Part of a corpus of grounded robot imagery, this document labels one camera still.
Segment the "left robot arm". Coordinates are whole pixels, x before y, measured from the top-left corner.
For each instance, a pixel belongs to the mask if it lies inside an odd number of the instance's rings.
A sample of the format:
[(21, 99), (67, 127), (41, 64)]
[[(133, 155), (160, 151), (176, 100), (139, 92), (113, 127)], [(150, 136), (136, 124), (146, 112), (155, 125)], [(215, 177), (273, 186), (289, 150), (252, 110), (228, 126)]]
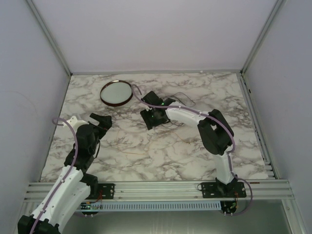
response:
[(52, 123), (67, 126), (74, 137), (73, 148), (65, 159), (56, 182), (43, 201), (30, 215), (22, 215), (18, 221), (19, 234), (60, 234), (83, 200), (95, 196), (98, 179), (87, 173), (97, 157), (100, 140), (112, 127), (111, 116), (94, 113), (90, 118), (97, 124), (72, 117), (65, 120), (56, 117)]

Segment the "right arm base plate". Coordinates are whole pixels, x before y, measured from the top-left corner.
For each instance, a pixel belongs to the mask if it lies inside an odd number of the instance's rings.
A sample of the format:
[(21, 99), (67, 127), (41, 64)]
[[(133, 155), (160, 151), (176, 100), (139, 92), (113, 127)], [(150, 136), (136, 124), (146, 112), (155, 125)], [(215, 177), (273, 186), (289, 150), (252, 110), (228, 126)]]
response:
[(202, 182), (197, 189), (202, 192), (203, 198), (246, 198), (246, 189), (243, 182), (224, 185), (219, 182)]

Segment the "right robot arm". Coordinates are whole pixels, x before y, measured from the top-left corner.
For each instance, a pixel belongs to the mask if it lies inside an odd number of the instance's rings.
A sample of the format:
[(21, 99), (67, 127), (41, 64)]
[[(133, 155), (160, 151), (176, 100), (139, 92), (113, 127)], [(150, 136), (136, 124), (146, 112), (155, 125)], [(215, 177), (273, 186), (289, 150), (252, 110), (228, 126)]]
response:
[(153, 91), (139, 98), (139, 101), (147, 106), (140, 115), (148, 130), (173, 120), (197, 128), (203, 146), (214, 155), (217, 191), (226, 195), (234, 190), (237, 179), (230, 156), (235, 150), (234, 133), (219, 110), (201, 112), (172, 98), (163, 100)]

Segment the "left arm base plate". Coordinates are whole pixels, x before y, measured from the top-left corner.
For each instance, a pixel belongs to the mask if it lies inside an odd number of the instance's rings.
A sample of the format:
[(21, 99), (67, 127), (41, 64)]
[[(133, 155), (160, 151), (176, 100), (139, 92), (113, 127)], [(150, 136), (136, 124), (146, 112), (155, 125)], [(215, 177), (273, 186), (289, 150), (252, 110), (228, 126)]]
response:
[(91, 191), (87, 200), (103, 200), (113, 199), (115, 195), (114, 183), (98, 183), (91, 186)]

